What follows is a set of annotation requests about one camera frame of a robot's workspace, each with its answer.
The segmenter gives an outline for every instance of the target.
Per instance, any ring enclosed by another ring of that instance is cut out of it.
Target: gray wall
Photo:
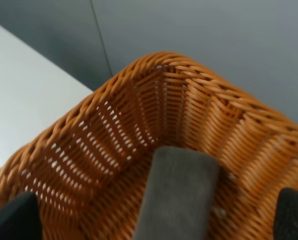
[[[89,0],[0,0],[0,25],[91,89],[111,77]]]
[[[93,0],[113,72],[188,55],[298,123],[298,0]]]

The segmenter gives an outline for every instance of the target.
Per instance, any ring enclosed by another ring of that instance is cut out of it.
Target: wicker basket
[[[162,145],[220,162],[210,239],[272,238],[279,190],[298,189],[298,126],[168,52],[126,67],[19,149],[0,169],[0,207],[32,191],[44,239],[131,239]]]

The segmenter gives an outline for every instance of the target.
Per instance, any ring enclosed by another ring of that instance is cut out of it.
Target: wicker weave
[[[45,240],[131,239],[162,145],[220,162],[210,239],[272,238],[279,190],[298,190],[298,126],[177,53],[140,58],[19,149],[0,207],[32,191]]]

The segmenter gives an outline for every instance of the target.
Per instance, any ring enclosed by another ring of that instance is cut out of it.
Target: white table
[[[90,93],[0,26],[0,167]]]

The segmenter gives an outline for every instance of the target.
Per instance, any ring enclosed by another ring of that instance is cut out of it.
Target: gray cloth
[[[215,159],[205,153],[158,148],[133,240],[202,240],[218,171]]]

